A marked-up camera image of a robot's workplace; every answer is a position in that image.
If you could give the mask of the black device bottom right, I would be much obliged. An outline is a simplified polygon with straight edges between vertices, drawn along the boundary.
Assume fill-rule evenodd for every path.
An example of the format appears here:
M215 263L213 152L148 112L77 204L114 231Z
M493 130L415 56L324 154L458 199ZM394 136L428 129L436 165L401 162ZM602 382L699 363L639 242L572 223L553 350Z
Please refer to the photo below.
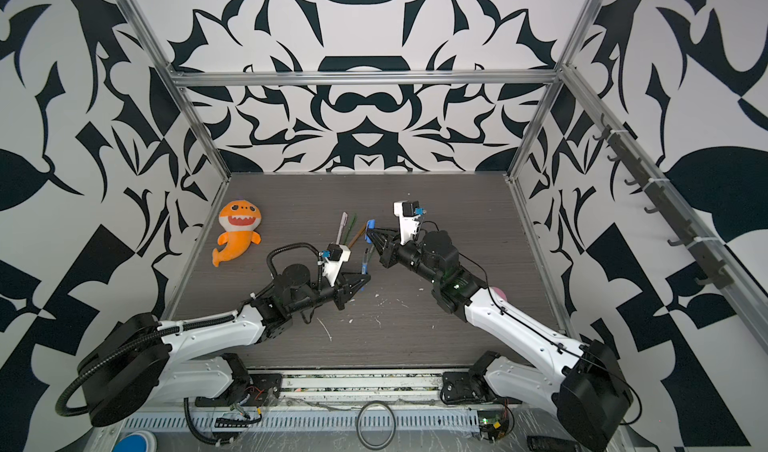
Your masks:
M529 435L526 444L531 452L581 452L577 442L557 437Z

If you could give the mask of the orange shark plush toy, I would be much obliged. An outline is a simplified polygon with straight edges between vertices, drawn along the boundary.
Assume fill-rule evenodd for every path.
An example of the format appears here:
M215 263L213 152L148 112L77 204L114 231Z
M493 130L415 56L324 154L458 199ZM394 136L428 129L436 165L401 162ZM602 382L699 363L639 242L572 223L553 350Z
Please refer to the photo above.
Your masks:
M242 256L252 244L260 244L261 236L256 231L262 215L259 208L247 200L234 200L226 204L218 215L223 232L217 238L221 249L212 251L212 264L219 267Z

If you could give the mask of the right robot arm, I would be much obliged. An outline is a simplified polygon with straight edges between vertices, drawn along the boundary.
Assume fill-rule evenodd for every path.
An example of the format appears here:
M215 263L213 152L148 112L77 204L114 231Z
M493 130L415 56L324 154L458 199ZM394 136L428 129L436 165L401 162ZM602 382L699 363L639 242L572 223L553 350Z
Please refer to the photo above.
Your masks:
M395 229L374 228L367 236L384 267L400 264L422 277L443 310L527 360L522 366L497 356L482 366L482 381L496 397L549 412L590 451L607 449L635 396L610 347L570 338L512 306L464 266L466 255L445 230L403 239Z

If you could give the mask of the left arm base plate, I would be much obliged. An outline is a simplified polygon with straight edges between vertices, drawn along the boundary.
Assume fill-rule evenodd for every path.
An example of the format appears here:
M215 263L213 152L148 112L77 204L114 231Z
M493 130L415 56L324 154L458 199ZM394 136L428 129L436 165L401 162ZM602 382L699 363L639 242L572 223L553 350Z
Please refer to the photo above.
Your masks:
M196 407L225 407L238 404L244 407L265 406L281 395L283 375L280 373L251 374L246 381L235 381L216 398L197 397Z

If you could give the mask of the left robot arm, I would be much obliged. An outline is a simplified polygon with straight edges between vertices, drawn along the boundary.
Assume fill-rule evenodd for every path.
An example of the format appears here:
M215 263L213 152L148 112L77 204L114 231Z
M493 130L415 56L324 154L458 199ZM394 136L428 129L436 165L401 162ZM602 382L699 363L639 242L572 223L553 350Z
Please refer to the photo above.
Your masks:
M232 348L278 337L294 315L309 323L326 303L344 309L371 279L343 269L350 255L337 244L324 250L288 244L266 257L270 283L232 311L178 321L134 315L79 363L76 378L55 403L56 413L86 415L92 426L105 427L149 403L241 402L250 375Z

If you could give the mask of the green lit circuit board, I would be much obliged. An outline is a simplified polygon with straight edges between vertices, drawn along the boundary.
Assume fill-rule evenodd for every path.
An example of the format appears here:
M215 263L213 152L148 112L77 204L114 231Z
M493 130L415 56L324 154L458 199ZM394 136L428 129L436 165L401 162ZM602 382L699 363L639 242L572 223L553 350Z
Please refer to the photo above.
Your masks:
M495 443L505 438L515 427L514 415L508 410L478 412L479 439Z

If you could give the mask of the pink round button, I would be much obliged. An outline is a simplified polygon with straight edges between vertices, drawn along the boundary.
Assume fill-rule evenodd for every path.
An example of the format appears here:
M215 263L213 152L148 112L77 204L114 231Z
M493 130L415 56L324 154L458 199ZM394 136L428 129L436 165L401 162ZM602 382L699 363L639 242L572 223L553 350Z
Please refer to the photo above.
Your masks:
M492 287L491 290L498 296L502 301L507 301L506 294L498 287Z

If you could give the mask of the wall hook rail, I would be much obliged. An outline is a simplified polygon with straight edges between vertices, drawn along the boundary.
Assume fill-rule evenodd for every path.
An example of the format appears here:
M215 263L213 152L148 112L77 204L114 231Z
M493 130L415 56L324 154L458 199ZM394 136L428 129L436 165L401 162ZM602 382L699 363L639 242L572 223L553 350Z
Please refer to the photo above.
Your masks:
M627 169L630 177L625 180L625 184L639 188L651 201L652 205L644 211L660 214L674 232L675 237L667 241L668 245L685 247L702 269L704 277L696 283L702 286L713 285L720 290L731 286L734 279L727 269L724 253L718 249L720 240L695 221L690 206L631 133L605 124L595 139L606 142L612 149L614 154L609 157L611 162L619 162Z

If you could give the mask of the blue pen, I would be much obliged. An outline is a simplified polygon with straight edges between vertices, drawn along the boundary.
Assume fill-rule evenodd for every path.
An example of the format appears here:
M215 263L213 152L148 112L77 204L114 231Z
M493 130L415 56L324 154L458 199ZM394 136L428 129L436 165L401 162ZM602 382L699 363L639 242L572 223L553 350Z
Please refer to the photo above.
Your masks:
M362 265L361 265L361 273L362 274L367 274L368 273L369 262L370 262L370 259L371 259L372 255L373 255L374 251L375 251L375 249L373 247L367 247L365 249L365 253L364 253L363 260L362 260Z

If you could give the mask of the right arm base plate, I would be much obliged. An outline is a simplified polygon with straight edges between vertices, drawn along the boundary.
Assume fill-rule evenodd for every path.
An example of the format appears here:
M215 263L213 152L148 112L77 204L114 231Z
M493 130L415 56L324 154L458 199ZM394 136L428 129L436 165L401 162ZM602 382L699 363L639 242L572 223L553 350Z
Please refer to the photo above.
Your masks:
M445 405L521 404L518 399L497 395L483 373L471 371L444 372L439 398Z

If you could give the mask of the blue round button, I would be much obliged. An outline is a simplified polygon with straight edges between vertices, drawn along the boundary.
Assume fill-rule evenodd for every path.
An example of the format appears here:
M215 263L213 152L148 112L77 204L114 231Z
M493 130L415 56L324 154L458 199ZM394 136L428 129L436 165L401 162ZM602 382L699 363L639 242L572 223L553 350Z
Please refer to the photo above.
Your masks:
M120 439L113 452L156 452L157 439L148 431L136 431Z

